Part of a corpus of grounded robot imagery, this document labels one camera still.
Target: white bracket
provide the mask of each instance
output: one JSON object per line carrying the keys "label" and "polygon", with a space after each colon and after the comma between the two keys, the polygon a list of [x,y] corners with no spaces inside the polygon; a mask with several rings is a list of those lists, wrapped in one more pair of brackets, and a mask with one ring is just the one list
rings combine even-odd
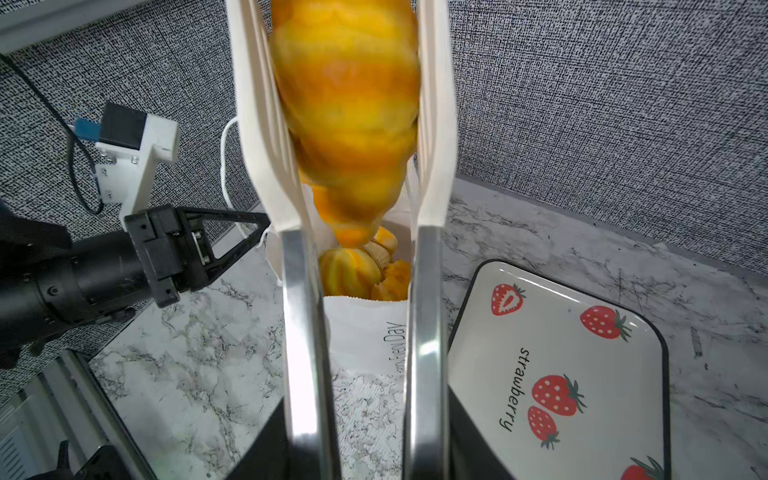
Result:
{"label": "white bracket", "polygon": [[179,124],[147,114],[139,150],[96,143],[101,156],[113,164],[96,165],[96,179],[105,204],[123,204],[120,223],[149,203],[157,162],[174,164],[179,155]]}

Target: yellow pastry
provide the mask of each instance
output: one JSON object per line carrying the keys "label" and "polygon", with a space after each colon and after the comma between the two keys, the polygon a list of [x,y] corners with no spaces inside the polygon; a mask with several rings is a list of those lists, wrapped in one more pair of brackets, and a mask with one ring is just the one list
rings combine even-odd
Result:
{"label": "yellow pastry", "polygon": [[382,271],[366,252],[332,248],[318,259],[320,281],[327,296],[354,296],[370,300],[371,289],[382,281]]}
{"label": "yellow pastry", "polygon": [[273,0],[270,54],[301,179],[342,247],[378,230],[406,178],[419,116],[407,0]]}
{"label": "yellow pastry", "polygon": [[373,237],[373,241],[386,248],[389,255],[394,255],[397,250],[397,238],[384,227],[379,227],[379,230]]}
{"label": "yellow pastry", "polygon": [[373,286],[371,300],[398,302],[408,299],[408,285],[411,281],[411,264],[398,260],[386,266],[384,280]]}
{"label": "yellow pastry", "polygon": [[362,247],[360,247],[362,251],[369,254],[371,258],[374,259],[376,262],[376,265],[379,266],[379,269],[382,271],[382,274],[384,274],[384,267],[389,265],[389,262],[392,261],[392,258],[389,256],[389,252],[386,248],[382,247],[378,243],[368,242]]}

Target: white cable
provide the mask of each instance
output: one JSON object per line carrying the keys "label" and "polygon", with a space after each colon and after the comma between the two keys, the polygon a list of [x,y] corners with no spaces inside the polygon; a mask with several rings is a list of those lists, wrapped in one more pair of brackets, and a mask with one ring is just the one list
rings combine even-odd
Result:
{"label": "white cable", "polygon": [[[237,117],[233,118],[232,120],[228,121],[226,125],[224,125],[224,129],[221,131],[221,146],[220,146],[220,157],[221,157],[221,169],[219,170],[220,176],[221,176],[221,194],[224,197],[224,203],[227,204],[227,206],[230,208],[230,210],[234,210],[235,207],[232,205],[232,200],[230,199],[230,194],[227,192],[227,134],[230,131],[230,128],[232,128],[232,125],[237,123]],[[248,238],[248,232],[245,231],[242,225],[240,223],[236,222],[235,227],[240,231],[240,235],[243,236],[243,238]],[[259,242],[259,245],[257,247],[261,247],[261,243],[264,241],[264,235],[262,235],[261,241]]]}
{"label": "white cable", "polygon": [[254,247],[255,250],[258,249],[259,247],[261,247],[262,245],[264,245],[264,241],[266,241],[266,235],[268,233],[272,233],[272,224],[271,223],[270,223],[270,225],[267,228],[264,229],[264,232],[261,234],[261,238],[259,239],[259,243],[257,243],[256,246]]}

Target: paper bag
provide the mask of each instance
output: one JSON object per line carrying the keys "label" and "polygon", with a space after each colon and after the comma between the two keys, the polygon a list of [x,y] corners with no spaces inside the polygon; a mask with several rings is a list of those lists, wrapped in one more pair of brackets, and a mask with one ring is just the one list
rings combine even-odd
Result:
{"label": "paper bag", "polygon": [[[409,194],[418,191],[415,175],[409,176],[400,197],[384,215],[382,226],[398,240],[392,262],[411,263],[411,228],[415,223]],[[315,208],[312,189],[302,185],[313,239],[318,254],[339,246],[333,232]],[[283,248],[277,235],[266,239],[266,258],[280,283],[283,272]],[[334,366],[350,372],[402,375],[406,367],[406,319],[408,300],[380,302],[349,296],[323,299],[330,334],[330,356]]]}

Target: strawberry print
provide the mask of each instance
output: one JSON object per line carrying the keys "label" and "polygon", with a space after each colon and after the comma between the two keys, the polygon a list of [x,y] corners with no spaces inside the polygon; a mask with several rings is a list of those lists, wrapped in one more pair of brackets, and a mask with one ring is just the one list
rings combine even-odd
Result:
{"label": "strawberry print", "polygon": [[636,458],[630,458],[634,465],[627,467],[621,480],[663,480],[664,469],[659,462],[648,457],[650,465],[647,465]]}
{"label": "strawberry print", "polygon": [[615,339],[619,336],[627,343],[630,330],[624,324],[627,322],[626,316],[621,316],[618,310],[613,310],[607,306],[591,306],[586,312],[581,314],[581,323],[597,336],[604,339]]}
{"label": "strawberry print", "polygon": [[541,406],[558,415],[575,415],[582,407],[587,406],[581,401],[584,398],[578,392],[578,382],[571,382],[567,376],[549,375],[533,385],[533,398]]}
{"label": "strawberry print", "polygon": [[507,313],[517,312],[523,306],[525,295],[517,285],[507,285],[502,283],[493,289],[491,297],[491,311],[494,315],[506,315]]}
{"label": "strawberry print", "polygon": [[551,415],[540,408],[531,407],[528,409],[528,424],[536,438],[541,440],[541,447],[546,446],[549,450],[551,445],[552,450],[554,450],[554,444],[560,442],[558,440],[560,432],[558,432],[558,427],[554,424]]}

